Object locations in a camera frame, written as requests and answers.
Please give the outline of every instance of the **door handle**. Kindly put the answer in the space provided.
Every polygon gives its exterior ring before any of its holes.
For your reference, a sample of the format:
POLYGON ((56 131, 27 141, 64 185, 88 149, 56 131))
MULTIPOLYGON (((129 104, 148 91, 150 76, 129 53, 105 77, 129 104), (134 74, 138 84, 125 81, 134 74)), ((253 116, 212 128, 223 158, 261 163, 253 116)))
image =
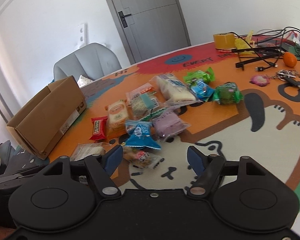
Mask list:
POLYGON ((124 28, 128 27, 128 24, 127 24, 125 18, 128 17, 128 16, 131 16, 132 14, 126 14, 126 15, 123 15, 123 11, 118 12, 118 14, 119 14, 119 17, 120 17, 120 20, 121 20, 121 22, 122 22, 123 27, 124 27, 124 28))

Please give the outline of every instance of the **door frame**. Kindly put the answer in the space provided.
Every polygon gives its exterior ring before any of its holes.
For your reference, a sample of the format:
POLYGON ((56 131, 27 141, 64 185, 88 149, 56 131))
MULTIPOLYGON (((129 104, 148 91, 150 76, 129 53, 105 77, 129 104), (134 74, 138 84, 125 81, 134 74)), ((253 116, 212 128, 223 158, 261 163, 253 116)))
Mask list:
MULTIPOLYGON (((114 6, 114 2, 113 2, 113 0, 106 0, 106 1, 107 1, 108 6, 109 6, 112 18, 114 20, 114 24, 115 24, 115 26, 116 26, 116 28, 118 30, 119 36, 121 38, 123 47, 124 47, 124 49, 125 49, 125 51, 127 53, 128 59, 130 60, 131 65, 133 65, 133 64, 135 64, 137 62, 135 61, 135 58, 134 58, 134 56, 132 54, 130 45, 128 43, 127 37, 126 37, 126 35, 124 33, 124 30, 123 30, 123 26, 122 26, 121 21, 119 19, 118 12, 117 12, 117 10, 116 10, 116 8, 114 6)), ((179 13, 180 13, 180 17, 181 17, 181 22, 182 22, 183 28, 185 30, 187 44, 188 44, 188 46, 191 46, 191 41, 190 41, 190 38, 189 38, 188 28, 186 26, 186 21, 185 21, 185 18, 183 16, 183 12, 182 12, 179 0, 176 0, 176 3, 177 3, 178 10, 179 10, 179 13)))

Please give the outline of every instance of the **smiley face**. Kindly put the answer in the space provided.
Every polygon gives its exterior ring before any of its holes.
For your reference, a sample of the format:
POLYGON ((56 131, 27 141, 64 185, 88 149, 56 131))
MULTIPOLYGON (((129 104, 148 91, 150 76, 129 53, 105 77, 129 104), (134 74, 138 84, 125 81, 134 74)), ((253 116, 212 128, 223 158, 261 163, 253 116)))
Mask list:
POLYGON ((183 54, 183 55, 178 55, 178 56, 174 56, 172 58, 169 58, 168 60, 166 60, 165 64, 175 65, 175 64, 186 62, 186 61, 191 60, 191 59, 192 59, 192 55, 183 54))

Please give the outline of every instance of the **gray chair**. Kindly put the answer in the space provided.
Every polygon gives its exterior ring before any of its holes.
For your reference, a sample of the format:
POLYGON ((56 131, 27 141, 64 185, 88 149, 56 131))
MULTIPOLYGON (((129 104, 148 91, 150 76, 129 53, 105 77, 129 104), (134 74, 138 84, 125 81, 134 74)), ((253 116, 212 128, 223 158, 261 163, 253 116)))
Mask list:
POLYGON ((53 68, 54 80, 80 75, 91 80, 121 69, 117 56, 105 46, 91 43, 59 60, 53 68))

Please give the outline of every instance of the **table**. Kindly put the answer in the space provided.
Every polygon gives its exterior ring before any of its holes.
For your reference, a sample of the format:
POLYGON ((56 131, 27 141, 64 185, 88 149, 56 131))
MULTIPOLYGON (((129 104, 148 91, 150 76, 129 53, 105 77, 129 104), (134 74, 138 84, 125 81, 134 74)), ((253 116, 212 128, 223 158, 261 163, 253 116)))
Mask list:
MULTIPOLYGON (((158 168, 138 175, 132 165, 123 161, 112 177, 114 182, 121 189, 190 187, 196 176, 186 161, 186 149, 200 143, 196 147, 205 154, 223 153, 227 160, 251 156, 293 189, 300 199, 300 91, 279 79, 266 87, 251 84, 250 78, 257 74, 255 67, 265 63, 249 64, 243 71, 235 68, 236 62, 237 55, 218 52, 209 43, 153 58, 83 87, 88 108, 51 152, 50 161, 71 155, 78 143, 91 143, 91 118, 106 115, 105 106, 125 99, 125 93, 155 75, 173 73, 182 80, 187 72, 212 67, 216 80, 210 85, 236 82, 245 100, 229 106, 215 102, 188 106, 180 117, 191 126, 172 143, 161 143, 162 150, 156 154, 164 161, 158 168)), ((288 69, 282 60, 278 65, 262 74, 272 76, 280 69, 288 69)), ((295 69, 300 73, 300 61, 295 69)), ((110 143, 116 145, 123 140, 124 137, 110 143)), ((300 234, 300 214, 294 229, 300 234)))

